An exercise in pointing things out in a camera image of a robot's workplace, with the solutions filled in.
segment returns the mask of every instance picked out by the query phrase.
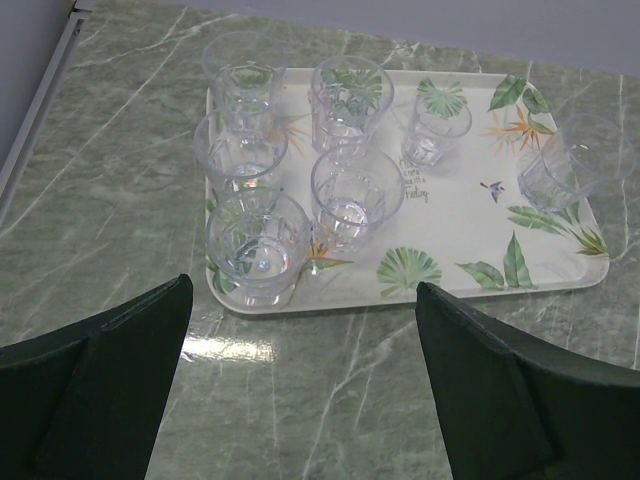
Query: clear plastic cup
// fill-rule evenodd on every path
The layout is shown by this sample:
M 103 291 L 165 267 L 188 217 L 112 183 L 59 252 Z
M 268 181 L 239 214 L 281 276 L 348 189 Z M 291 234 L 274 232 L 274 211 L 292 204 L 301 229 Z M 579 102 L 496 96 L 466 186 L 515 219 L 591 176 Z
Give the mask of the clear plastic cup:
M 556 212 L 627 178 L 636 159 L 633 145 L 616 125 L 598 115 L 577 114 L 539 154 L 521 158 L 518 184 L 535 208 Z
M 218 203 L 207 223 L 211 260 L 247 306 L 286 302 L 304 265 L 311 224 L 300 205 L 270 188 L 240 190 Z
M 278 110 L 287 56 L 274 38 L 245 31 L 220 35 L 204 48 L 202 68 L 216 105 L 257 100 Z
M 402 142 L 402 159 L 416 167 L 431 167 L 452 151 L 471 130 L 471 110 L 462 106 L 457 115 L 444 118 L 418 97 Z
M 324 60 L 311 76 L 312 144 L 323 153 L 338 145 L 366 145 L 394 96 L 391 78 L 365 58 Z
M 332 250 L 355 253 L 398 212 L 405 182 L 384 152 L 344 145 L 316 161 L 311 196 L 315 234 Z
M 267 105 L 241 101 L 204 117 L 193 137 L 215 198 L 244 188 L 280 189 L 289 140 Z

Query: white tray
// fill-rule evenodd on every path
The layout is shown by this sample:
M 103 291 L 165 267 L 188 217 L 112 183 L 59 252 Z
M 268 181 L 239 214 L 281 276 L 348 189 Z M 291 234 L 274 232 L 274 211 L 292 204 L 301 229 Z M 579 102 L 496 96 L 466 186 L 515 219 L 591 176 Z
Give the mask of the white tray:
M 310 218 L 309 176 L 318 157 L 310 138 L 311 72 L 289 69 L 283 94 L 291 152 L 284 190 Z M 584 288 L 604 279 L 609 258 L 588 202 L 549 216 L 532 209 L 520 195 L 517 162 L 523 154 L 534 154 L 539 145 L 536 138 L 522 137 L 520 132 L 507 133 L 502 142 L 496 136 L 505 133 L 496 128 L 517 128 L 517 122 L 528 118 L 521 96 L 516 103 L 489 111 L 505 75 L 388 73 L 396 88 L 395 99 L 373 144 L 399 162 L 407 181 L 407 197 L 398 214 L 353 263 L 327 258 L 332 256 L 317 243 L 310 247 L 310 256 L 316 260 L 309 262 L 290 303 L 284 306 L 253 309 L 241 305 L 234 300 L 228 279 L 207 261 L 207 281 L 220 303 L 247 314 L 299 312 L 413 302 L 421 280 L 438 283 L 465 298 Z M 421 174 L 401 162 L 399 152 L 416 89 L 426 77 L 439 88 L 459 82 L 473 113 L 473 126 L 453 154 L 429 174 Z M 534 89 L 530 84 L 526 88 Z M 210 109 L 207 94 L 207 112 Z M 556 128 L 550 114 L 532 118 L 549 131 Z M 537 134 L 541 145 L 548 137 L 548 133 Z M 500 188 L 494 187 L 497 201 L 490 188 L 483 186 L 496 182 L 502 182 L 499 187 L 503 189 L 498 193 Z M 207 182 L 207 217 L 212 200 Z

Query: drinking glass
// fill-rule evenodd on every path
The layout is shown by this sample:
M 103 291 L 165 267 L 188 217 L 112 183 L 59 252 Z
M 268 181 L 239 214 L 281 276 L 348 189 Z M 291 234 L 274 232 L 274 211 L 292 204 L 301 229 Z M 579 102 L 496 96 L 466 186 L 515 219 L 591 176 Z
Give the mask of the drinking glass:
M 332 250 L 355 253 L 400 209 L 405 182 L 384 152 L 343 145 L 316 161 L 311 196 L 315 234 Z
M 557 212 L 627 178 L 635 166 L 633 145 L 617 126 L 581 113 L 570 117 L 540 153 L 521 158 L 518 184 L 535 208 Z
M 257 101 L 213 110 L 193 137 L 196 157 L 218 200 L 243 188 L 280 189 L 288 146 L 286 128 Z
M 258 100 L 278 109 L 287 57 L 274 38 L 244 31 L 220 35 L 205 47 L 202 67 L 217 106 Z
M 218 203 L 207 223 L 211 260 L 248 306 L 286 301 L 306 261 L 311 224 L 279 190 L 240 190 Z
M 393 95 L 391 78 L 372 61 L 352 55 L 324 60 L 311 76 L 313 147 L 323 153 L 367 144 Z
M 457 114 L 443 117 L 417 98 L 409 129 L 402 142 L 402 159 L 416 167 L 431 167 L 453 150 L 471 129 L 471 111 L 462 105 Z

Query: green marble surface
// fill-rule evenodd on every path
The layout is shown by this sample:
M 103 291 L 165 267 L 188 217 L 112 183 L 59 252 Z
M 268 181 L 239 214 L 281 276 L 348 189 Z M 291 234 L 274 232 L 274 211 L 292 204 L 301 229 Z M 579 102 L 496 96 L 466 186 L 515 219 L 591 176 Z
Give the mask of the green marble surface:
M 293 67 L 349 53 L 389 69 L 524 76 L 558 123 L 599 111 L 640 147 L 635 78 L 105 0 L 0 227 L 0 342 L 189 273 L 191 326 L 147 478 L 450 478 L 412 305 L 261 320 L 225 311 L 209 292 L 204 176 L 191 150 L 204 114 L 200 53 L 240 29 L 279 38 Z M 599 286 L 471 303 L 572 351 L 640 368 L 639 197 L 636 175 L 592 199 L 612 251 Z

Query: white wall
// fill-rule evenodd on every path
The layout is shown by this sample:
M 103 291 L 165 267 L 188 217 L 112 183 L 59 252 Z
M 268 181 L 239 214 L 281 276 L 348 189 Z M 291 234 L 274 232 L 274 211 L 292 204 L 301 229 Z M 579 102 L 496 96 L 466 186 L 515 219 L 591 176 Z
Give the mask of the white wall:
M 72 5 L 73 0 L 0 0 L 0 170 Z
M 640 0 L 156 0 L 640 75 Z

